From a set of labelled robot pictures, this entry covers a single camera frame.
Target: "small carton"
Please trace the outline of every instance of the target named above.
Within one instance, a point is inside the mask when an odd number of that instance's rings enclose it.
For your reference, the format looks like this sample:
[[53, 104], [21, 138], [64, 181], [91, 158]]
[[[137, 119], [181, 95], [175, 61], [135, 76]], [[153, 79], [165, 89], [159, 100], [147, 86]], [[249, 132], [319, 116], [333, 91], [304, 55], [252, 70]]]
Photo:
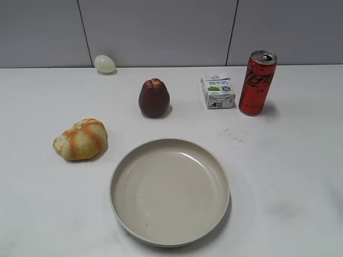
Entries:
[[208, 109], [233, 108], [235, 106], [236, 95], [230, 81], [231, 78], [225, 73], [203, 75], [201, 84]]

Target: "croissant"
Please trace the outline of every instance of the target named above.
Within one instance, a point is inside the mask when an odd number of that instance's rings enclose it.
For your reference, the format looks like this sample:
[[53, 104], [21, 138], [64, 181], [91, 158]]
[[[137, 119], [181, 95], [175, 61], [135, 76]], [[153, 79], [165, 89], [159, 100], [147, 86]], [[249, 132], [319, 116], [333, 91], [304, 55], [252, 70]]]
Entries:
[[103, 123], [96, 119], [83, 119], [57, 137], [53, 146], [66, 160], [84, 160], [101, 152], [106, 143]]

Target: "beige plate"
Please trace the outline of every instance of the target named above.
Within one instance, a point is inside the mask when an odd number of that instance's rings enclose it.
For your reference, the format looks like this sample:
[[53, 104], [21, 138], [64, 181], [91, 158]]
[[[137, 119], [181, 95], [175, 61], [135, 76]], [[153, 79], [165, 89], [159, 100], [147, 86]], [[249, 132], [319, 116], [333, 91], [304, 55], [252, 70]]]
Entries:
[[189, 244], [208, 234], [229, 204], [229, 183], [207, 150], [160, 139], [128, 153], [112, 177], [110, 198], [124, 228], [157, 246]]

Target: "red can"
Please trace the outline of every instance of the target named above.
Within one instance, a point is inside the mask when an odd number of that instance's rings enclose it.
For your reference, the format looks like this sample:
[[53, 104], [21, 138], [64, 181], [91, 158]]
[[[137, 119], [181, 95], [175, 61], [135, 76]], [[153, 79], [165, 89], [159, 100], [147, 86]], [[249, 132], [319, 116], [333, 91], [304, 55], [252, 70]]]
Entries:
[[277, 60], [277, 56], [269, 51], [260, 50], [251, 54], [238, 105], [242, 113], [254, 116], [262, 112]]

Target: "wall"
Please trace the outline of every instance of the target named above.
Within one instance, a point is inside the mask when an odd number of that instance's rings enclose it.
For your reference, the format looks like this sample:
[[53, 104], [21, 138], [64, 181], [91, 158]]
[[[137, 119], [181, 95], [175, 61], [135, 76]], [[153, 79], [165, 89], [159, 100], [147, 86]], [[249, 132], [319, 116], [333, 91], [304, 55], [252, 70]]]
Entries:
[[80, 0], [92, 59], [118, 66], [225, 66], [236, 0]]
[[246, 65], [254, 50], [279, 64], [343, 63], [341, 0], [239, 0], [227, 65]]
[[0, 67], [90, 66], [74, 0], [1, 0]]
[[257, 49], [343, 63], [340, 0], [238, 1], [2, 0], [0, 67], [246, 65]]

